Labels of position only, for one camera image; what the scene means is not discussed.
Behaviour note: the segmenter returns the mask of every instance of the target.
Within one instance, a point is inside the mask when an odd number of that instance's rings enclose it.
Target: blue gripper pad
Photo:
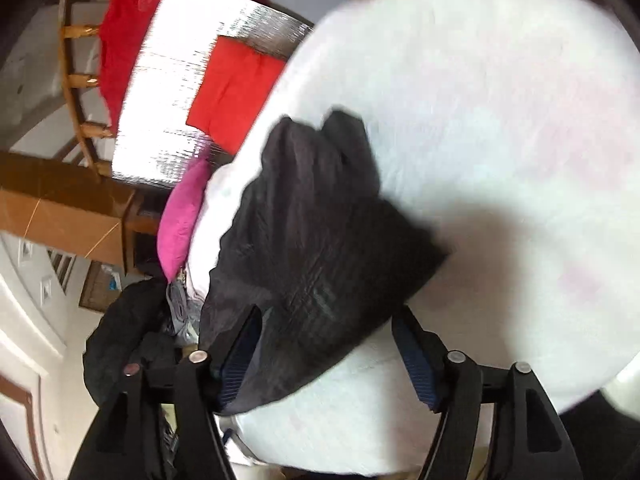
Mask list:
[[[238,396],[261,333],[262,313],[254,308],[220,369],[222,389],[218,394],[218,403],[222,410]]]
[[[420,402],[434,410],[439,402],[433,368],[414,334],[400,316],[393,316],[391,332]]]

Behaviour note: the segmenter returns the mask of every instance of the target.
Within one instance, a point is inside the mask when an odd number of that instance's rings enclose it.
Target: red garment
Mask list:
[[[118,131],[122,103],[146,30],[160,0],[111,0],[100,26],[100,93]]]
[[[187,124],[235,155],[284,65],[244,43],[219,36]]]

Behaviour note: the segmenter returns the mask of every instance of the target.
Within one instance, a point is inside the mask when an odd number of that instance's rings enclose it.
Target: black cloth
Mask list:
[[[251,305],[262,332],[222,413],[295,392],[343,359],[433,275],[444,253],[378,196],[362,122],[333,112],[320,132],[283,118],[244,190],[200,319],[201,349]]]
[[[133,283],[111,303],[82,356],[84,385],[98,406],[128,363],[149,368],[175,363],[173,339],[159,333],[170,319],[164,279]]]

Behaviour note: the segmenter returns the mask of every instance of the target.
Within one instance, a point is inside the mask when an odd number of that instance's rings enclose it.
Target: white fabric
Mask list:
[[[640,54],[587,0],[352,0],[212,177],[194,287],[206,295],[271,127],[319,127],[339,105],[364,119],[384,196],[454,251],[410,302],[422,326],[482,364],[528,361],[564,410],[640,350],[638,103]],[[370,475],[421,464],[437,418],[387,326],[236,423],[265,462]]]

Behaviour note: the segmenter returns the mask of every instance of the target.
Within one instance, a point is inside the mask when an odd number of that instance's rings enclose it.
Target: gray cloth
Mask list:
[[[244,379],[224,414],[282,399],[318,377],[443,262],[430,233],[381,199],[379,188],[360,120],[333,112],[320,132],[289,118],[273,129],[262,172],[220,240],[202,307],[202,349],[249,306],[262,312],[248,367],[232,370]]]

